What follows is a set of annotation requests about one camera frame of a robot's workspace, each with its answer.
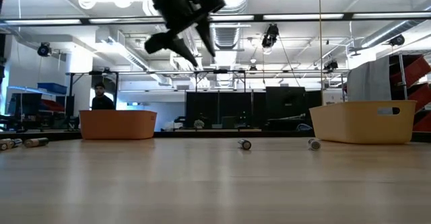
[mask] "black shirt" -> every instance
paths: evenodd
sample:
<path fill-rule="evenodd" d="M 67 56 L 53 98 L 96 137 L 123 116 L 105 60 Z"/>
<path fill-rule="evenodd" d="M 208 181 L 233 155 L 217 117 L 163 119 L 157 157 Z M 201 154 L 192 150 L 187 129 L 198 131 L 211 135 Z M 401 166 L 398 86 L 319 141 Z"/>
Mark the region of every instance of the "black shirt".
<path fill-rule="evenodd" d="M 94 97 L 92 110 L 115 110 L 114 102 L 106 96 Z"/>

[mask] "basket handle hole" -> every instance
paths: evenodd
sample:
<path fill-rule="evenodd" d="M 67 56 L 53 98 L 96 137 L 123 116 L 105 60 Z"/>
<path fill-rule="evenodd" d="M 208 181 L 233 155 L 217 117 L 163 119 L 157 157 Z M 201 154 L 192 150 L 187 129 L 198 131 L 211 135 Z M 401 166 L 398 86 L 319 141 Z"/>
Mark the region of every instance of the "basket handle hole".
<path fill-rule="evenodd" d="M 379 107 L 377 109 L 378 115 L 398 115 L 400 113 L 400 109 L 398 107 Z"/>

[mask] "wooden table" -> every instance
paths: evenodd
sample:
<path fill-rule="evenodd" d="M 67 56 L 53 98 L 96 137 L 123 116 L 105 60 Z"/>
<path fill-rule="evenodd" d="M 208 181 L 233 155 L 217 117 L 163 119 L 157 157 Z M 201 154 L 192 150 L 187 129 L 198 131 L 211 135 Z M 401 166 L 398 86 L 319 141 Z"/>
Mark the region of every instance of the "wooden table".
<path fill-rule="evenodd" d="M 62 141 L 0 152 L 1 223 L 429 223 L 431 145 Z"/>

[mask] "blue box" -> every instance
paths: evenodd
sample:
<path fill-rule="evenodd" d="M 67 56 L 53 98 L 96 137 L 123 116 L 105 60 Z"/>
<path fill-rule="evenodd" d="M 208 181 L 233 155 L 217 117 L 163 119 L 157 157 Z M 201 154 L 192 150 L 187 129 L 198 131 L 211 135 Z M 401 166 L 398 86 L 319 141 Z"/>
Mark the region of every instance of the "blue box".
<path fill-rule="evenodd" d="M 56 94 L 67 94 L 67 87 L 58 83 L 38 83 L 39 89 L 46 89 L 48 92 Z"/>

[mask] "man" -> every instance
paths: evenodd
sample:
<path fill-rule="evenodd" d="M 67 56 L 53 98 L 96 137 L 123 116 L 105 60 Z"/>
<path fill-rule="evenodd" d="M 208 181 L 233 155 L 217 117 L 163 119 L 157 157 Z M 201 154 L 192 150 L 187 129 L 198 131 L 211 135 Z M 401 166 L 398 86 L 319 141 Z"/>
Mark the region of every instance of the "man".
<path fill-rule="evenodd" d="M 114 102 L 105 95 L 105 85 L 100 82 L 94 86 L 96 97 L 93 98 L 92 110 L 115 110 Z"/>

